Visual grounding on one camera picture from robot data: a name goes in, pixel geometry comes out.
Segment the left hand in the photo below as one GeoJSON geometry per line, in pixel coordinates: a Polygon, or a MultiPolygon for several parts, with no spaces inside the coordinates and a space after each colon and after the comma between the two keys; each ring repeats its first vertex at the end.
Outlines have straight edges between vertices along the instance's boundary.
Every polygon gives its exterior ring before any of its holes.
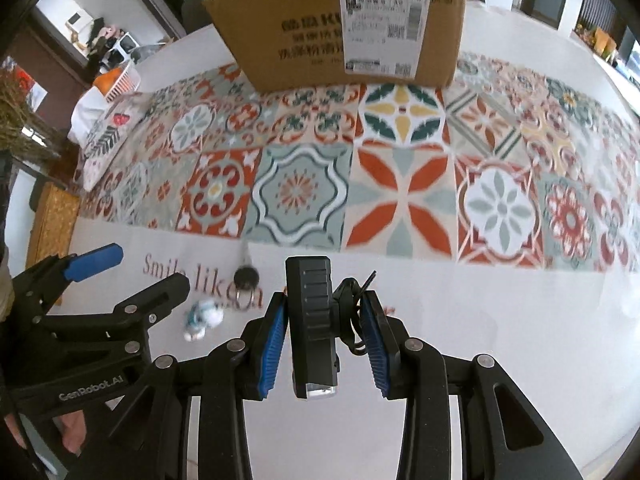
{"type": "MultiPolygon", "coordinates": [[[[4,422],[11,431],[12,436],[21,448],[27,448],[25,439],[23,438],[20,428],[14,415],[6,414],[4,422]]],[[[87,437],[87,426],[85,414],[83,411],[70,412],[58,416],[60,429],[62,434],[62,442],[66,450],[76,456],[81,453],[82,446],[87,437]]]]}

